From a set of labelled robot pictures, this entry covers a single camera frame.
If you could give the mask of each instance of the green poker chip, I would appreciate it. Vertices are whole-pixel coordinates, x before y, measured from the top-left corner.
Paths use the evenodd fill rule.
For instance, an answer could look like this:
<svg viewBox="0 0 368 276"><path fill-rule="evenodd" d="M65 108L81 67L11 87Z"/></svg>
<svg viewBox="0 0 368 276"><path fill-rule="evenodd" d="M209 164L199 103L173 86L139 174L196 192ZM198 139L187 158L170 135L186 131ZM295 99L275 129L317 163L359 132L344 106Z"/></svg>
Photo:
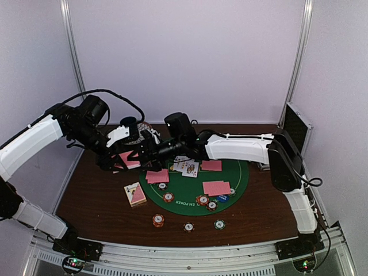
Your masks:
<svg viewBox="0 0 368 276"><path fill-rule="evenodd" d="M233 196L236 195L236 190L235 189L231 188L230 192L231 192L231 194L229 196L233 197Z"/></svg>
<svg viewBox="0 0 368 276"><path fill-rule="evenodd" d="M226 223L223 220L216 220L213 225L217 230L223 230L226 226Z"/></svg>

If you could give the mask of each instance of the poker chip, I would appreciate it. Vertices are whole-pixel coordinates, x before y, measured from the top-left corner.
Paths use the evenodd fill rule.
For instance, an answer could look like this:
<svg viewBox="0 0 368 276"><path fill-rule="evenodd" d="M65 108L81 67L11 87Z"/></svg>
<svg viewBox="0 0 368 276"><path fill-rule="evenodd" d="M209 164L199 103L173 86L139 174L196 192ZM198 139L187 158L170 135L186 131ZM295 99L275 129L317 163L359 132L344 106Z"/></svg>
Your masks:
<svg viewBox="0 0 368 276"><path fill-rule="evenodd" d="M174 200L174 195L173 193L166 193L163 195L163 201L166 203L170 203Z"/></svg>
<svg viewBox="0 0 368 276"><path fill-rule="evenodd" d="M201 199L201 195L199 195L198 197L196 197L195 198L196 203L200 204L201 203L200 199Z"/></svg>
<svg viewBox="0 0 368 276"><path fill-rule="evenodd" d="M231 197L236 195L236 190L235 189L230 188L230 192L231 192L231 194L230 194Z"/></svg>
<svg viewBox="0 0 368 276"><path fill-rule="evenodd" d="M215 211L217 209L217 203L216 202L214 202L214 201L210 201L210 202L208 202L208 204L207 204L207 210L208 211Z"/></svg>
<svg viewBox="0 0 368 276"><path fill-rule="evenodd" d="M166 190L167 187L168 187L168 184L167 183L160 183L160 184L158 184L158 188L161 191Z"/></svg>
<svg viewBox="0 0 368 276"><path fill-rule="evenodd" d="M165 218L161 214L156 214L152 217L152 222L155 227L162 227L165 222Z"/></svg>
<svg viewBox="0 0 368 276"><path fill-rule="evenodd" d="M202 206L206 206L209 202L209 197L207 195L201 195L199 198L199 204Z"/></svg>
<svg viewBox="0 0 368 276"><path fill-rule="evenodd" d="M230 199L230 197L228 196L228 195L219 195L218 197L217 197L217 200L219 201L219 202L221 202L221 203L225 203L225 202L228 202L229 201L229 199Z"/></svg>
<svg viewBox="0 0 368 276"><path fill-rule="evenodd" d="M193 223L184 223L184 231L185 232L193 232L194 231L194 224Z"/></svg>
<svg viewBox="0 0 368 276"><path fill-rule="evenodd" d="M213 223L214 227L217 229L217 230L223 230L226 226L226 223L225 221L223 220L216 220L214 223Z"/></svg>

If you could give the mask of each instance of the wooden table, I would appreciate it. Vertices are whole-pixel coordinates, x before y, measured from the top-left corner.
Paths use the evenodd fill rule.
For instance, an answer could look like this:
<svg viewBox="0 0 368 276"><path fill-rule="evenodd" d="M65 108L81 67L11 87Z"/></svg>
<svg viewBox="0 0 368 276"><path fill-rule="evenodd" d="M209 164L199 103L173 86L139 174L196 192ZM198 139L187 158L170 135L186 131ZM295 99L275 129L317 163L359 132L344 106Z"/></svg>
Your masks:
<svg viewBox="0 0 368 276"><path fill-rule="evenodd" d="M164 125L154 125L163 137ZM196 125L232 134L255 135L275 131L275 125ZM66 189L57 215L74 225L80 237L137 246L203 247L250 244L297 236L296 221L285 196L276 190L269 171L251 163L248 188L237 203L210 216L187 217L170 213L147 202L131 208L124 186L137 182L139 171L112 174L100 170L95 155L86 151ZM152 225L154 214L163 214L165 225ZM226 228L216 230L213 222L223 219ZM186 233L183 224L194 223Z"/></svg>

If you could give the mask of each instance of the deck of cards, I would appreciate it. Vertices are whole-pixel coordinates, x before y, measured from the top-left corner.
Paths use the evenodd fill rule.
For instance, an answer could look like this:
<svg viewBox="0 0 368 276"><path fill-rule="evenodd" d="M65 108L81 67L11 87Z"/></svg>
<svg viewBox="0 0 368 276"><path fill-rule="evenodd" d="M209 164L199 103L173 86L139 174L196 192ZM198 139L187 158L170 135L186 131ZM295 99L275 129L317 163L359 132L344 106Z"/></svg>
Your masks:
<svg viewBox="0 0 368 276"><path fill-rule="evenodd" d="M177 156L172 169L181 172L184 177L197 177L199 167L199 162L194 159L188 160L186 156Z"/></svg>

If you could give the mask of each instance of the poker table mat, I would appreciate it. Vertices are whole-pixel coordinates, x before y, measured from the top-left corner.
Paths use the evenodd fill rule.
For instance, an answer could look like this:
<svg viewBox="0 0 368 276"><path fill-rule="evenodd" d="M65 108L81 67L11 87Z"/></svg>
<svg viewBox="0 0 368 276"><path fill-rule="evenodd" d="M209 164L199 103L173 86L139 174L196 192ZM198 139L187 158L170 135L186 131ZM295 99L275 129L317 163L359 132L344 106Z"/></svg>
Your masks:
<svg viewBox="0 0 368 276"><path fill-rule="evenodd" d="M222 171L203 171L200 166L196 178L183 177L181 172L169 169L170 182L168 183L168 188L163 191L158 189L158 184L147 183L145 179L146 172L140 174L140 184L146 197L165 210L185 216L215 214L238 201L245 192L249 180L248 162L241 160L222 160L222 162ZM172 165L173 163L171 162L167 167L170 168ZM206 206L196 203L196 197L204 195L203 181L229 181L231 188L235 189L236 194L230 196L225 203L218 202L217 197L209 197L211 201L217 202L218 207L215 211L208 211ZM164 202L163 195L166 193L173 193L174 200L172 202Z"/></svg>

